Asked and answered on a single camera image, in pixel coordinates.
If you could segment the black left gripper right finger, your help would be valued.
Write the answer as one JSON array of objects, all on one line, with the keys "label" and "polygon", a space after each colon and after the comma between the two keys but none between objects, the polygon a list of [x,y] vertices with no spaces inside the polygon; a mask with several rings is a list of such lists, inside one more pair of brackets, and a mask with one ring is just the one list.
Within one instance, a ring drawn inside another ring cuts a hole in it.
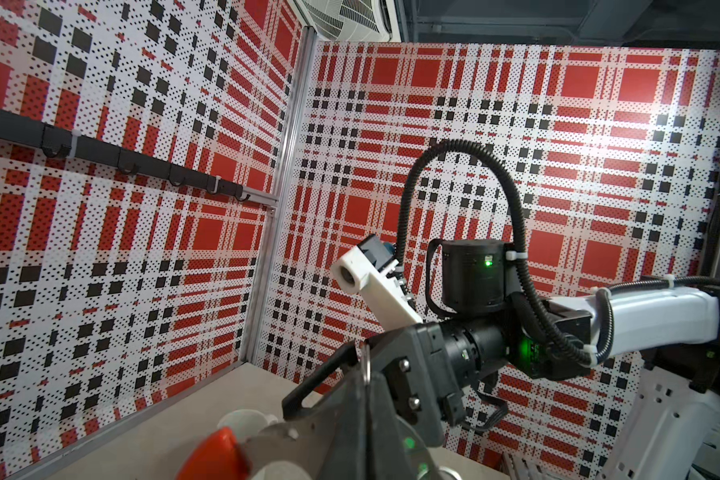
[{"label": "black left gripper right finger", "polygon": [[[369,479],[416,479],[403,445],[404,437],[410,434],[425,445],[414,429],[397,415],[386,381],[372,377],[368,400]],[[427,479],[440,479],[430,452],[429,456],[431,471]]]}]

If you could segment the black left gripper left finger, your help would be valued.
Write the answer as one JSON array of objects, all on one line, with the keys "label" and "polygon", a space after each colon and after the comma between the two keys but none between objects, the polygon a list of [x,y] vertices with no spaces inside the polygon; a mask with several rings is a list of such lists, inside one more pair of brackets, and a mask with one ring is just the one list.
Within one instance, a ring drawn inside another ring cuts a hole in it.
[{"label": "black left gripper left finger", "polygon": [[252,474],[275,462],[288,462],[311,479],[364,479],[371,369],[348,373],[341,387],[310,408],[312,392],[298,385],[282,401],[283,421],[265,428],[239,446]]}]

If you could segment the silver keyring with chain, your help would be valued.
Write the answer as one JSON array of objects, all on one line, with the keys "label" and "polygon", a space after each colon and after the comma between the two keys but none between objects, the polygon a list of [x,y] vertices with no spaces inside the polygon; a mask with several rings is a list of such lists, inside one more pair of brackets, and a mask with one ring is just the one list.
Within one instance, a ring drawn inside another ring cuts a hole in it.
[{"label": "silver keyring with chain", "polygon": [[310,479],[452,479],[435,463],[424,441],[390,411],[377,416],[360,407],[330,408],[265,428],[249,445],[260,466],[289,462]]}]

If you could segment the red tagged key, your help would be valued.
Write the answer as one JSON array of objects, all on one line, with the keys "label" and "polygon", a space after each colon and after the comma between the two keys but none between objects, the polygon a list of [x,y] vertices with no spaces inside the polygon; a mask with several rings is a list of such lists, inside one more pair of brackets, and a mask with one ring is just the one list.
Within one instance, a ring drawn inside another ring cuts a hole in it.
[{"label": "red tagged key", "polygon": [[229,427],[203,440],[184,462],[177,480],[246,480],[251,467]]}]

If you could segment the green tagged key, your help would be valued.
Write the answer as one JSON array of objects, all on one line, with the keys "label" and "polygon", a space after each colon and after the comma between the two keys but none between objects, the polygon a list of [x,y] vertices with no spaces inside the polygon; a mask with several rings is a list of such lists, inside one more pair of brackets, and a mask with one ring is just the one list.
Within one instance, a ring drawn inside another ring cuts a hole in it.
[{"label": "green tagged key", "polygon": [[427,447],[413,434],[404,437],[403,445],[415,478],[427,479],[431,471],[431,458]]}]

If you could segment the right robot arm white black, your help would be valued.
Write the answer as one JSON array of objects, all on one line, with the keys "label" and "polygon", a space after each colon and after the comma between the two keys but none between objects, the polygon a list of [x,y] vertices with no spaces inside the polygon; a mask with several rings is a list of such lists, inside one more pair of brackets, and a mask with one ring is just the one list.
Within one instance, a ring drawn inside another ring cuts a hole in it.
[{"label": "right robot arm white black", "polygon": [[[428,323],[407,290],[403,263],[419,177],[448,153],[472,157],[495,175],[512,238],[429,243],[429,253],[442,257],[443,293],[429,302],[435,320]],[[436,478],[427,449],[442,445],[447,427],[468,425],[467,391],[493,407],[474,432],[507,415],[507,402],[490,389],[508,365],[532,379],[562,381],[620,354],[643,357],[638,394],[603,479],[684,479],[720,424],[720,280],[648,276],[587,296],[541,297],[518,189],[482,144],[444,140],[425,150],[406,179],[395,243],[368,236],[332,272],[383,331],[362,347],[340,347],[283,400],[286,420],[326,433],[314,478]]]}]

